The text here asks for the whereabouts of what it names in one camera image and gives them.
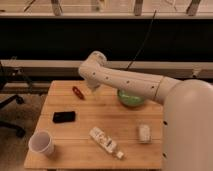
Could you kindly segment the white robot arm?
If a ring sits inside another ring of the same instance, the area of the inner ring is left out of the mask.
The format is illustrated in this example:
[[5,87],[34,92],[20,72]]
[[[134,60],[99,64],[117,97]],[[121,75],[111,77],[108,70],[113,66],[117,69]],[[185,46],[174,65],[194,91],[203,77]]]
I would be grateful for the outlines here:
[[89,88],[105,84],[163,106],[162,171],[213,171],[213,85],[110,69],[106,63],[94,51],[80,64]]

